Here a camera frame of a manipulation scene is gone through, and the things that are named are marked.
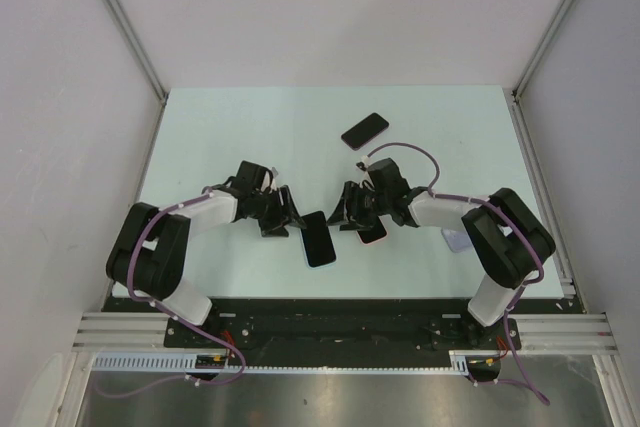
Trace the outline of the black smartphone pink edge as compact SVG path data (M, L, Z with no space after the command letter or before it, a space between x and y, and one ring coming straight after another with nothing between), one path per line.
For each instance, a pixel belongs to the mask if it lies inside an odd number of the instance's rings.
M389 122L378 113L372 113L349 128L341 140L356 151L389 128Z

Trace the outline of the lilac phone case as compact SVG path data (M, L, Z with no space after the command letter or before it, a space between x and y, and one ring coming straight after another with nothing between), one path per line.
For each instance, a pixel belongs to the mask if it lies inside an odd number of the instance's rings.
M442 229L441 233L453 253L460 253L472 247L471 239L466 232Z

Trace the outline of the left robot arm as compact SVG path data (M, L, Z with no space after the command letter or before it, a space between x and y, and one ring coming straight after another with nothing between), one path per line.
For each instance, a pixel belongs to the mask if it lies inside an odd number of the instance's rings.
M127 288L129 297L187 322L197 345L214 344L220 321L213 302L184 278L189 241L207 231L253 219L263 237L288 237L287 228L304 230L288 186L273 170L243 161L225 182L163 209L138 202L128 211L106 262L106 275Z

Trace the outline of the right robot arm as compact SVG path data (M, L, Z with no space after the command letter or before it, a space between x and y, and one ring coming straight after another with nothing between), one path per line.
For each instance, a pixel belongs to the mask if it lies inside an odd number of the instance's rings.
M438 227L464 232L484 269L484 277L468 303L471 317L461 323L463 340L484 348L497 336L497 325L527 286L544 279L544 262L556 244L548 230L510 188L487 197L437 193L431 185L412 187L398 165L386 158L361 161L360 182L347 181L327 220L342 230L371 229L381 216L398 226Z

